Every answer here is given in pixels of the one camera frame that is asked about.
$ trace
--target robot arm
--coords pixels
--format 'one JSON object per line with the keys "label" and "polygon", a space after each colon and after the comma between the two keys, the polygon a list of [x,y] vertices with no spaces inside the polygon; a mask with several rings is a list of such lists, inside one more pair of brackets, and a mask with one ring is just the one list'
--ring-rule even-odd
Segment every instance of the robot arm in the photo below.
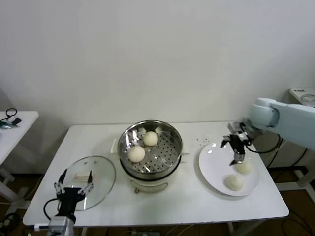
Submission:
{"label": "robot arm", "polygon": [[315,150],[315,109],[258,98],[249,120],[258,129],[269,130],[282,138]]}
{"label": "robot arm", "polygon": [[258,98],[252,105],[248,120],[230,123],[228,128],[231,134],[224,136],[222,146],[229,142],[234,150],[231,165],[244,160],[244,146],[249,146],[265,130],[315,150],[315,108],[312,107]]}

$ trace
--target wire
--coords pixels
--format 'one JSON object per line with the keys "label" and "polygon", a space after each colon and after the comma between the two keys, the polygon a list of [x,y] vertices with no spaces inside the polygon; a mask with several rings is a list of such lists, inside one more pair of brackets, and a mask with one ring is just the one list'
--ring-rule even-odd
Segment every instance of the wire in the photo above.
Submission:
{"label": "wire", "polygon": [[299,224],[299,225],[300,225],[305,231],[307,231],[311,236],[314,236],[314,234],[313,234],[313,232],[312,232],[312,229],[311,229],[310,225],[306,222],[306,220],[303,219],[302,216],[300,216],[298,213],[294,212],[293,210],[291,210],[291,209],[289,209],[289,210],[290,210],[291,213],[295,214],[298,218],[300,218],[300,219],[304,222],[304,224],[305,224],[306,226],[304,226],[303,224],[301,224],[301,223],[298,222],[297,220],[286,219],[286,220],[284,220],[284,221],[282,222],[282,231],[283,231],[283,234],[284,234],[285,236],[288,236],[288,234],[287,234],[287,233],[285,232],[285,230],[284,230],[284,224],[285,224],[286,222],[288,222],[288,221],[292,221],[292,222],[295,222],[295,223]]}
{"label": "wire", "polygon": [[281,176],[284,172],[286,172],[286,171],[281,171],[280,174],[278,174],[276,177],[274,177],[274,181],[275,181],[279,176]]}
{"label": "wire", "polygon": [[283,141],[284,139],[281,139],[281,142],[280,142],[280,146],[277,148],[277,150],[275,151],[276,152],[276,154],[274,155],[274,157],[272,158],[272,160],[271,160],[271,162],[268,164],[268,166],[267,166],[267,168],[269,168],[270,166],[271,166],[271,164],[274,162],[274,160],[276,159],[276,156],[278,155],[278,152],[279,152],[279,150],[280,150],[280,148],[282,148],[286,143],[287,143],[287,141],[285,141],[283,144],[282,144],[282,141]]}
{"label": "wire", "polygon": [[304,150],[304,152],[303,152],[303,154],[301,155],[301,157],[300,157],[296,162],[294,162],[294,163],[292,164],[292,166],[295,166],[295,165],[303,158],[303,156],[305,155],[306,151],[307,151],[307,148]]}
{"label": "wire", "polygon": [[[13,115],[9,115],[8,112],[10,112],[11,110],[14,111],[14,114]],[[9,108],[5,111],[5,114],[6,114],[6,118],[4,119],[0,119],[0,121],[3,121],[3,120],[6,120],[6,119],[9,119],[10,117],[12,116],[15,116],[16,114],[18,113],[18,110],[16,110],[15,108]]]}
{"label": "wire", "polygon": [[191,228],[194,225],[189,225],[188,227],[184,228],[179,234],[177,234],[177,236],[180,236],[185,230]]}
{"label": "wire", "polygon": [[44,208],[43,208],[44,214],[45,214],[45,216],[47,217],[47,219],[49,219],[49,220],[51,220],[51,218],[48,216],[48,214],[47,214],[47,212],[46,212],[46,206],[47,206],[48,203],[50,203],[50,202],[52,202],[52,201],[55,201],[55,200],[58,200],[58,198],[52,198],[52,199],[48,200],[48,201],[45,203]]}
{"label": "wire", "polygon": [[37,189],[37,187],[39,186],[40,181],[41,181],[41,179],[44,177],[44,175],[45,175],[45,174],[43,174],[43,175],[39,178],[39,180],[37,181],[37,184],[36,184],[35,188],[34,188],[26,197],[24,197],[24,198],[22,198],[22,199],[20,199],[20,200],[18,200],[18,201],[16,201],[16,202],[12,202],[12,203],[2,203],[2,202],[0,202],[0,204],[11,205],[11,204],[19,203],[19,202],[25,200],[25,199],[28,198],[30,195],[32,195],[32,193]]}
{"label": "wire", "polygon": [[[308,150],[308,149],[306,148],[306,149],[304,150],[303,154],[300,156],[300,158],[297,159],[297,161],[294,162],[290,167],[295,166],[300,160],[302,160],[302,158],[304,157],[304,155],[305,155],[305,153],[306,153],[307,150]],[[286,172],[286,171],[287,171],[287,170],[280,172],[276,177],[274,177],[274,181],[275,181],[279,176],[281,176],[284,172]]]}
{"label": "wire", "polygon": [[165,234],[165,236],[168,236],[168,234],[171,232],[171,231],[173,231],[174,229],[176,229],[178,227],[178,225],[177,226],[175,226],[175,227],[173,227],[172,229],[170,229],[169,231],[167,231],[167,233]]}
{"label": "wire", "polygon": [[245,147],[248,149],[248,151],[251,151],[251,152],[254,152],[254,153],[258,153],[258,154],[265,154],[265,153],[270,153],[270,152],[272,152],[273,150],[275,150],[275,149],[279,146],[280,141],[281,141],[281,137],[280,137],[280,135],[278,134],[278,141],[277,141],[277,144],[276,144],[272,149],[270,149],[270,150],[268,150],[268,151],[254,151],[254,150],[252,150],[252,149],[250,149],[250,148],[248,147],[249,145],[245,145]]}
{"label": "wire", "polygon": [[129,233],[129,232],[132,232],[132,230],[128,230],[128,231],[122,232],[122,233],[121,233],[120,235],[118,235],[118,236],[124,235],[124,234]]}

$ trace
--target cable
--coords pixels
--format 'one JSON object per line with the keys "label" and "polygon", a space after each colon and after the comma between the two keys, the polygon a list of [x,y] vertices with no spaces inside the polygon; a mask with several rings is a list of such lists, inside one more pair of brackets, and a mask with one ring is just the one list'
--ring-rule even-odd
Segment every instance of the cable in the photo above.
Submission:
{"label": "cable", "polygon": [[189,225],[188,227],[184,228],[179,234],[177,234],[177,236],[180,236],[185,230],[191,228],[194,225]]}
{"label": "cable", "polygon": [[0,223],[0,231],[3,233],[8,233],[14,230],[20,222],[20,216],[16,213],[10,213],[5,215]]}
{"label": "cable", "polygon": [[46,212],[46,206],[47,206],[48,203],[50,203],[50,202],[52,202],[52,201],[55,201],[55,200],[58,200],[58,198],[52,198],[52,199],[48,200],[48,201],[45,203],[44,208],[43,208],[44,214],[45,214],[45,216],[47,217],[47,219],[49,219],[49,220],[51,220],[51,218],[48,216],[48,214],[47,214],[47,212]]}
{"label": "cable", "polygon": [[283,140],[284,140],[284,139],[281,139],[280,146],[277,148],[276,154],[275,154],[274,157],[272,158],[271,162],[268,164],[267,168],[269,168],[269,167],[271,166],[271,164],[274,162],[274,160],[276,159],[276,156],[277,156],[277,154],[278,154],[280,148],[282,148],[282,147],[287,143],[287,141],[285,141],[285,142],[282,144],[282,141],[283,141]]}
{"label": "cable", "polygon": [[[300,158],[297,159],[297,161],[294,162],[290,167],[295,166],[300,160],[302,160],[302,158],[304,157],[304,155],[305,155],[305,153],[306,153],[307,150],[308,150],[308,149],[306,148],[306,149],[304,150],[304,152],[302,153],[302,155],[300,156]],[[286,172],[286,171],[282,171],[282,172],[280,172],[276,177],[274,177],[274,181],[275,181],[279,176],[281,176],[284,172]]]}
{"label": "cable", "polygon": [[258,154],[265,154],[265,153],[270,153],[270,152],[272,152],[273,150],[275,150],[275,149],[279,146],[280,141],[281,141],[281,137],[280,137],[280,135],[278,134],[278,141],[277,141],[277,144],[276,144],[272,149],[270,149],[270,150],[268,150],[268,151],[254,151],[254,150],[252,150],[252,149],[250,149],[250,148],[248,147],[249,145],[245,145],[245,147],[248,149],[248,151],[251,151],[251,152],[254,152],[254,153],[258,153]]}
{"label": "cable", "polygon": [[28,198],[30,195],[32,195],[32,193],[37,189],[37,187],[39,186],[40,181],[41,181],[41,179],[44,177],[44,175],[45,175],[45,174],[43,174],[43,175],[39,178],[39,180],[37,181],[37,184],[36,184],[35,188],[34,188],[26,197],[24,197],[24,198],[22,198],[21,200],[18,200],[18,201],[16,201],[16,202],[12,202],[12,203],[2,203],[2,202],[0,202],[0,204],[11,205],[11,204],[19,203],[20,201],[25,200],[25,199]]}
{"label": "cable", "polygon": [[306,226],[304,226],[303,224],[301,224],[301,223],[298,222],[297,220],[286,219],[286,220],[284,220],[284,221],[282,222],[282,231],[283,231],[283,234],[284,234],[285,236],[288,236],[288,234],[287,234],[287,233],[285,232],[285,230],[284,230],[284,224],[285,224],[286,222],[288,222],[288,221],[292,221],[292,222],[295,222],[295,223],[299,224],[299,225],[300,225],[305,231],[307,231],[311,236],[314,236],[314,234],[313,234],[313,232],[312,232],[312,229],[311,229],[310,225],[306,222],[306,220],[303,219],[302,216],[300,216],[298,213],[294,212],[293,210],[291,210],[291,209],[289,209],[289,210],[290,210],[290,212],[292,212],[293,214],[295,214],[298,218],[300,218],[300,219],[304,222],[304,224],[305,224]]}
{"label": "cable", "polygon": [[178,227],[178,225],[177,226],[175,226],[175,227],[173,227],[172,229],[170,229],[169,231],[167,231],[167,233],[165,234],[165,236],[168,236],[168,234],[171,232],[171,231],[173,231],[174,229],[176,229]]}
{"label": "cable", "polygon": [[128,230],[128,231],[122,232],[122,233],[121,233],[120,235],[118,235],[118,236],[124,235],[124,234],[129,233],[129,232],[132,232],[132,230]]}
{"label": "cable", "polygon": [[281,176],[284,172],[286,172],[286,171],[281,171],[280,174],[278,174],[276,177],[274,177],[274,181],[275,181],[279,176]]}
{"label": "cable", "polygon": [[[11,110],[13,110],[13,111],[14,111],[14,114],[13,114],[13,115],[9,115],[9,113],[8,113],[8,112],[10,112]],[[17,113],[18,113],[18,110],[16,110],[15,108],[9,108],[9,109],[7,109],[7,110],[5,111],[6,118],[4,118],[4,119],[0,119],[0,121],[3,121],[3,120],[6,120],[6,119],[9,119],[10,117],[15,116]]]}
{"label": "cable", "polygon": [[292,166],[295,166],[295,165],[303,158],[303,156],[305,155],[306,151],[307,151],[307,148],[304,150],[304,152],[303,152],[303,154],[301,155],[301,157],[300,157],[296,162],[294,162],[294,163],[292,164]]}

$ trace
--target white wall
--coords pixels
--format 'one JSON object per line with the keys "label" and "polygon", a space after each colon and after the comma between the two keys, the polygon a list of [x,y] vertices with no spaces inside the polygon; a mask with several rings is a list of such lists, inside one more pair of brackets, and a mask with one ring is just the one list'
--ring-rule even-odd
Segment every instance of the white wall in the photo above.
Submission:
{"label": "white wall", "polygon": [[235,120],[258,96],[315,86],[314,8],[313,0],[1,0],[1,108],[40,114],[6,165],[43,172],[73,124]]}

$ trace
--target floor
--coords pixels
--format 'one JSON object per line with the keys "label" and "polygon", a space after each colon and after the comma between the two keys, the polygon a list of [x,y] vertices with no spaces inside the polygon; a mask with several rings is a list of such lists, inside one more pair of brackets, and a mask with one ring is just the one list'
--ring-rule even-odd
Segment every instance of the floor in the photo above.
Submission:
{"label": "floor", "polygon": [[[281,172],[272,172],[271,175],[275,178]],[[14,190],[15,192],[20,189],[21,186],[29,186],[30,189],[33,189],[36,186],[38,181],[38,177],[17,177],[13,183],[9,183],[8,186]],[[292,172],[284,172],[282,173],[275,182],[287,182],[287,181],[296,181],[296,177]],[[282,192],[282,196],[289,207],[289,209],[298,213],[301,217],[308,222],[311,226],[312,231],[315,232],[315,204],[311,201],[305,191],[286,191]],[[0,202],[6,202],[5,199],[0,197]],[[3,217],[9,208],[8,205],[0,205],[0,217]],[[21,218],[23,217],[25,211],[19,210],[17,212]],[[299,219],[293,213],[290,213],[288,219],[295,219],[300,222],[300,224],[304,224],[301,219]],[[287,221],[284,224],[284,230],[286,234],[283,233],[282,223],[284,219],[272,219],[267,220],[262,223],[255,230],[250,232],[249,236],[309,236],[311,235],[306,230],[304,230],[298,223],[293,221]],[[239,227],[242,225],[241,222],[234,223],[234,227]],[[128,236],[130,234],[124,233],[126,231],[130,231],[136,229],[137,231],[158,231],[161,236],[164,236],[170,229],[174,226],[159,226],[159,227],[135,227],[135,228],[93,228],[88,229],[88,236]],[[168,236],[178,235],[184,228],[187,226],[178,226],[172,232],[168,234]],[[82,229],[76,228],[75,232],[77,235],[80,235]],[[18,227],[13,231],[8,233],[8,236],[27,236],[27,233],[30,232],[32,236],[45,236],[46,232],[32,232],[32,230],[27,229],[22,221],[20,221]],[[191,228],[185,230],[181,236],[227,236],[229,235],[227,224],[202,224],[202,225],[193,225]]]}

